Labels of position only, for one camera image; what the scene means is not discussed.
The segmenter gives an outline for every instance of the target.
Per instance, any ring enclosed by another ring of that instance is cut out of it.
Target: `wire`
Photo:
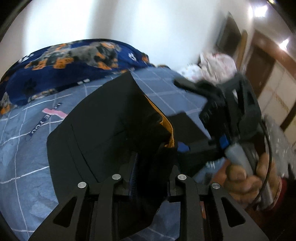
[[[265,186],[266,186],[266,184],[267,184],[267,182],[268,182],[269,174],[270,174],[270,170],[271,170],[271,163],[272,163],[272,149],[271,149],[271,143],[270,143],[269,135],[268,135],[267,130],[266,130],[264,124],[263,124],[263,121],[260,121],[259,124],[260,124],[260,126],[261,126],[261,128],[262,128],[262,130],[263,130],[263,133],[264,133],[264,135],[265,135],[265,138],[266,138],[266,140],[267,140],[267,145],[268,145],[268,150],[269,150],[269,163],[268,163],[268,169],[267,169],[266,178],[265,178],[265,180],[264,180],[264,182],[263,182],[263,184],[262,184],[262,188],[260,189],[260,191],[259,191],[257,197],[253,200],[253,202],[247,206],[246,210],[252,208],[252,207],[256,204],[256,202],[257,202],[257,200],[259,199],[259,197],[261,196],[261,194],[263,193],[263,191],[264,191],[264,189],[265,189]]]

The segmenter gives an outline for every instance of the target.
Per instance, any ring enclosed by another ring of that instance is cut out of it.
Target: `ceiling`
[[[280,14],[265,0],[250,0],[252,8],[267,5],[265,17],[254,17],[255,28],[277,44],[289,38],[286,52],[296,60],[296,34],[291,31]]]

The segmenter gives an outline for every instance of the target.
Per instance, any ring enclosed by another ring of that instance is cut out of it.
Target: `blue blanket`
[[[0,80],[0,100],[7,93],[13,105],[21,106],[44,91],[53,93],[84,80],[148,66],[151,64],[146,54],[115,40],[88,39],[54,45],[29,54],[9,68]],[[3,114],[5,108],[10,108],[2,102]]]
[[[185,111],[209,136],[198,117],[206,99],[174,86],[173,79],[179,74],[168,68],[149,67],[134,71],[132,75],[164,114]],[[58,110],[68,114],[82,99],[117,76],[113,74],[34,100],[0,119],[0,211],[21,241],[28,240],[58,204],[49,171],[46,140],[63,121],[62,115],[51,115],[31,139],[26,138],[28,133],[44,117],[42,111],[46,108],[53,109],[62,103]],[[220,160],[206,165],[196,175],[196,181],[202,182],[206,175],[215,173],[222,164]],[[179,218],[180,204],[164,202],[152,225],[126,240],[175,240]]]

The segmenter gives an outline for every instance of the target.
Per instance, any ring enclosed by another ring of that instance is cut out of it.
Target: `bed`
[[[198,116],[206,99],[175,87],[173,79],[179,76],[178,73],[167,67],[152,66],[131,72],[139,87],[165,115],[185,112],[209,136]],[[1,117],[0,211],[20,240],[28,240],[58,205],[47,160],[46,140],[65,116],[51,115],[36,128],[45,115],[42,111],[59,104],[58,110],[67,115],[82,99],[118,75],[110,74],[35,99]],[[223,162],[208,163],[195,180],[202,182]],[[164,202],[150,227],[125,240],[175,240],[179,236],[179,216],[178,203]]]

